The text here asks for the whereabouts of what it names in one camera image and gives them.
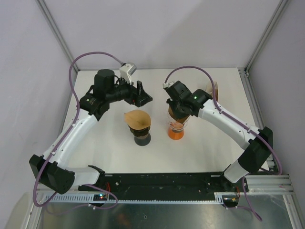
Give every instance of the white table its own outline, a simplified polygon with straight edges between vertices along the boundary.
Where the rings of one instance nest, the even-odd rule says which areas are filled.
[[[139,108],[152,119],[152,140],[147,146],[138,146],[124,113],[138,109],[125,101],[110,104],[110,109],[98,124],[79,143],[69,167],[95,165],[107,173],[166,173],[223,171],[243,150],[229,136],[200,118],[191,117],[181,140],[167,135],[167,93],[162,88],[172,69],[137,70],[132,80],[140,80],[153,101]],[[247,123],[254,120],[236,68],[205,69],[218,82],[219,103]],[[75,91],[81,98],[93,84],[97,71],[80,71]],[[183,69],[175,72],[169,81],[180,80],[191,91],[205,89],[208,78],[201,71]],[[65,125],[74,117],[76,102],[71,99]]]

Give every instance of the purple cable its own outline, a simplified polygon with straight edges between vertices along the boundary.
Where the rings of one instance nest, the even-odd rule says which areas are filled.
[[[276,155],[275,151],[272,149],[272,147],[271,147],[262,137],[260,137],[257,133],[255,133],[255,132],[254,132],[253,130],[251,130],[249,127],[247,127],[246,125],[244,125],[243,123],[241,123],[240,121],[238,121],[236,118],[232,117],[231,115],[229,115],[229,114],[226,113],[225,111],[222,111],[222,110],[221,110],[221,108],[220,108],[219,105],[218,105],[218,102],[216,101],[216,89],[215,89],[215,85],[214,85],[213,79],[211,78],[210,74],[209,74],[207,71],[205,71],[205,70],[202,69],[202,68],[196,67],[196,66],[190,66],[190,65],[188,65],[188,66],[182,66],[182,67],[179,67],[179,68],[176,68],[176,69],[172,70],[172,71],[168,74],[168,76],[166,77],[165,83],[167,83],[167,80],[170,78],[170,76],[171,76],[175,71],[180,70],[180,69],[183,69],[183,68],[194,68],[194,69],[197,69],[197,70],[199,70],[199,71],[202,71],[203,73],[205,73],[205,74],[209,77],[209,79],[210,79],[210,81],[211,81],[211,84],[212,84],[212,88],[213,88],[213,103],[214,103],[215,107],[217,108],[217,110],[218,110],[219,112],[221,112],[222,114],[224,114],[225,116],[227,116],[229,119],[231,119],[231,120],[233,120],[234,122],[236,122],[238,125],[240,125],[242,128],[244,128],[246,131],[248,131],[249,133],[253,134],[253,135],[254,135],[255,137],[257,137],[258,139],[260,139],[260,140],[268,147],[268,149],[270,150],[270,152],[272,153],[272,155],[273,155],[273,157],[274,157],[275,162],[276,162],[277,165],[278,165],[278,170],[279,170],[278,173],[273,173],[273,174],[275,174],[275,175],[281,175],[282,172],[283,172],[282,164],[280,163],[280,160],[279,160],[278,156]],[[244,197],[246,198],[246,200],[247,200],[248,205],[249,205],[250,208],[248,208],[248,207],[243,207],[243,206],[240,206],[240,207],[238,207],[238,208],[243,208],[243,209],[246,209],[246,210],[251,210],[251,211],[253,212],[253,214],[255,215],[255,217],[256,217],[259,221],[263,221],[263,219],[260,217],[260,215],[253,209],[252,204],[251,204],[251,202],[250,202],[250,200],[249,200],[249,198],[248,198],[248,196],[247,196],[247,192],[246,192],[244,186],[243,186],[243,190],[244,190]]]
[[[80,102],[78,100],[78,97],[77,97],[77,94],[74,90],[74,87],[73,87],[73,82],[72,82],[72,68],[74,66],[74,64],[82,57],[84,56],[88,56],[88,55],[93,55],[93,54],[103,54],[103,55],[107,55],[107,56],[110,56],[112,57],[113,59],[115,59],[117,62],[119,62],[121,65],[124,64],[124,62],[120,61],[118,58],[116,58],[115,56],[107,53],[107,52],[87,52],[87,53],[84,53],[80,56],[78,56],[70,65],[70,68],[69,68],[69,83],[70,83],[70,88],[71,88],[71,91],[75,97],[75,100],[76,100],[76,115],[75,115],[75,118],[72,122],[72,125],[75,124],[77,122],[77,118],[80,114]],[[72,130],[73,126],[70,126],[69,129],[65,132],[65,134],[62,136],[62,138],[58,141],[58,143],[56,144],[56,146],[53,148],[52,152],[55,152],[57,150],[57,148],[61,145],[61,143],[64,141],[64,139],[66,138],[66,136],[69,134],[69,132]],[[41,178],[41,175],[45,169],[45,167],[47,166],[47,163],[49,162],[49,160],[51,159],[51,157],[53,156],[52,153],[50,153],[50,155],[47,157],[47,159],[45,160],[45,162],[43,163],[42,167],[40,168],[39,172],[38,172],[38,175],[37,175],[37,178],[35,180],[35,184],[34,184],[34,189],[33,189],[33,202],[34,202],[34,205],[37,206],[37,207],[44,207],[46,206],[51,200],[52,198],[57,194],[57,192],[54,192],[53,195],[47,200],[45,201],[44,203],[42,204],[39,204],[37,202],[37,187],[38,187],[38,183],[39,183],[39,180]]]
[[[174,70],[172,70],[168,76],[166,77],[165,79],[165,83],[167,83],[167,80],[169,79],[169,77],[177,70],[180,70],[180,69],[183,69],[183,68],[195,68],[199,71],[202,71],[203,73],[205,73],[207,75],[207,77],[209,77],[210,81],[211,81],[211,84],[212,84],[212,88],[213,88],[213,102],[214,102],[214,105],[215,107],[217,108],[217,110],[219,112],[221,112],[222,114],[224,114],[225,116],[227,116],[228,118],[230,118],[231,120],[233,120],[234,122],[236,122],[238,125],[240,125],[242,128],[244,128],[246,131],[248,131],[249,133],[253,134],[255,137],[257,137],[258,139],[260,139],[266,146],[267,148],[270,150],[270,152],[272,153],[277,165],[278,165],[278,170],[279,172],[278,173],[274,173],[275,175],[281,175],[282,172],[283,172],[283,169],[282,169],[282,164],[280,163],[280,160],[278,158],[278,156],[276,155],[276,153],[274,152],[274,150],[272,149],[272,147],[261,137],[259,136],[257,133],[255,133],[253,130],[251,130],[249,127],[247,127],[246,125],[244,125],[243,123],[241,123],[240,121],[238,121],[236,118],[232,117],[231,115],[229,115],[227,112],[225,111],[222,111],[221,108],[219,107],[218,105],[218,102],[216,101],[216,90],[215,90],[215,85],[214,85],[214,82],[213,82],[213,79],[211,78],[210,74],[205,71],[204,69],[202,68],[199,68],[199,67],[196,67],[196,66],[182,66],[182,67],[179,67],[179,68],[176,68]]]
[[[104,207],[104,208],[103,208],[103,207],[97,207],[97,206],[94,206],[94,205],[89,205],[89,204],[80,204],[80,205],[77,205],[77,206],[75,206],[75,207],[73,207],[73,208],[67,210],[67,211],[63,211],[63,212],[60,212],[60,213],[53,213],[53,212],[50,212],[50,211],[48,210],[48,208],[46,207],[46,211],[47,211],[49,214],[51,214],[51,215],[60,216],[60,215],[67,214],[67,213],[69,213],[69,212],[71,212],[71,211],[73,211],[73,210],[75,210],[75,209],[77,209],[77,208],[81,208],[81,207],[93,207],[93,208],[95,207],[95,209],[101,209],[101,210],[103,210],[103,209],[111,209],[111,208],[114,208],[114,207],[117,206],[117,204],[119,203],[118,198],[117,198],[113,193],[108,192],[108,191],[106,191],[106,190],[104,190],[104,189],[101,189],[101,188],[96,187],[96,186],[93,186],[93,185],[86,184],[85,186],[92,187],[92,188],[94,188],[94,189],[96,189],[96,190],[99,190],[99,191],[102,191],[102,192],[104,192],[104,193],[108,193],[109,195],[111,195],[111,196],[114,197],[115,203],[114,203],[113,205],[109,206],[109,207]]]

